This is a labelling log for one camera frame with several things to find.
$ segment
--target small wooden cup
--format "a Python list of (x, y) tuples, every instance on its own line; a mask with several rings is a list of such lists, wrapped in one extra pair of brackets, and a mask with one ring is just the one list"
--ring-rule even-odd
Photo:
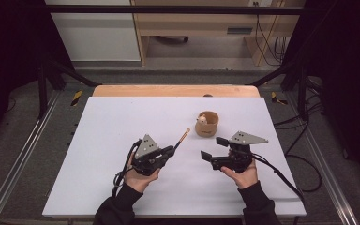
[(206, 117), (207, 124), (198, 122), (195, 124), (195, 131), (198, 135), (204, 138), (212, 137), (218, 130), (218, 114), (211, 111), (204, 111), (198, 115)]

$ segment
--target black sleeve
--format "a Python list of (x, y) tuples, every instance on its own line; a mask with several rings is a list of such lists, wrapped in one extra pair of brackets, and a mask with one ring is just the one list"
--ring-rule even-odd
[(143, 194), (124, 183), (116, 198), (110, 197), (95, 214), (94, 225), (126, 225), (134, 219), (133, 204)]
[(246, 224), (252, 225), (277, 225), (281, 224), (274, 211), (274, 201), (268, 199), (263, 192), (260, 181), (256, 184), (238, 189), (239, 193), (247, 206), (244, 209)]

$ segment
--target wooden desk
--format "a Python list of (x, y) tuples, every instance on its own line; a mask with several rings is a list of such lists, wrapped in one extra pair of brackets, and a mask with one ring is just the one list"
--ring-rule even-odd
[[(133, 6), (222, 6), (247, 7), (252, 0), (131, 0)], [(305, 0), (269, 0), (263, 7), (302, 7)], [(263, 57), (268, 50), (266, 40), (272, 38), (289, 38), (299, 16), (294, 15), (261, 15), (259, 22), (262, 32), (257, 32), (256, 44), (256, 15), (219, 15), (219, 14), (133, 14), (136, 35), (139, 44), (142, 64), (148, 52), (149, 37), (151, 36), (204, 36), (204, 37), (245, 37), (247, 47), (252, 54), (256, 66), (263, 63)]]
[[(220, 115), (219, 137), (232, 136), (241, 128), (269, 140), (264, 145), (253, 144), (252, 151), (276, 165), (294, 184), (265, 101), (256, 87), (102, 85), (88, 99), (42, 215), (92, 217), (110, 195), (113, 177), (123, 167), (134, 142), (147, 132), (159, 145), (167, 146), (191, 128), (158, 181), (135, 203), (137, 217), (241, 217), (245, 204), (233, 180), (213, 171), (201, 159), (201, 150), (213, 156), (224, 156), (228, 151), (217, 145), (214, 137), (201, 138), (195, 133), (196, 116), (204, 110)], [(269, 167), (260, 162), (257, 167), (264, 192), (276, 202), (277, 215), (304, 216), (306, 210), (297, 195)]]

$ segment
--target floor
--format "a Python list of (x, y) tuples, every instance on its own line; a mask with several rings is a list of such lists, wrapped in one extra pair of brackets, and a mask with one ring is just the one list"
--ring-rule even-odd
[[(272, 56), (267, 55), (267, 60), (275, 63)], [(133, 63), (75, 65), (83, 76), (99, 83), (247, 84), (277, 68), (255, 67), (241, 37), (191, 37), (187, 43), (181, 39), (155, 37), (151, 40), (145, 67)], [(282, 78), (279, 76), (259, 87), (273, 123), (297, 114), (296, 90), (282, 92), (279, 87)], [(93, 88), (68, 76), (65, 80), (64, 91), (48, 88), (51, 105), (55, 107), (43, 125), (37, 120), (37, 83), (31, 82), (11, 94), (11, 105), (0, 125), (0, 224), (68, 223), (44, 217), (41, 211)], [(82, 90), (79, 103), (70, 106), (79, 90)], [(277, 99), (286, 100), (288, 104), (273, 102), (273, 92)], [(311, 97), (310, 107), (319, 103), (312, 91), (307, 91), (307, 95)], [(311, 111), (307, 131), (292, 149), (293, 154), (306, 158), (322, 175), (322, 186), (317, 191), (305, 191), (307, 216), (301, 217), (299, 224), (360, 224), (360, 167), (343, 157), (341, 144), (323, 112), (322, 108)], [(284, 151), (301, 133), (300, 123), (303, 121), (295, 120), (277, 127)], [(36, 135), (31, 136), (32, 142), (29, 142), (33, 129)], [(319, 177), (311, 166), (294, 157), (287, 159), (301, 189), (318, 185)], [(293, 224), (291, 218), (281, 221)], [(90, 219), (72, 222), (90, 224)]]

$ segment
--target human hand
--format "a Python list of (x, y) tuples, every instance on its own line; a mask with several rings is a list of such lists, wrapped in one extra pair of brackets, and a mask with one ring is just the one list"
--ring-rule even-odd
[(255, 159), (252, 159), (250, 165), (242, 173), (236, 173), (225, 166), (221, 167), (220, 170), (235, 181), (239, 189), (248, 188), (258, 181)]
[[(130, 156), (130, 161), (127, 165), (128, 168), (131, 168), (131, 160), (133, 159), (133, 154)], [(134, 169), (130, 169), (125, 173), (125, 183), (136, 191), (143, 193), (147, 186), (152, 182), (158, 179), (160, 168), (156, 169), (151, 175), (145, 176), (138, 174)]]

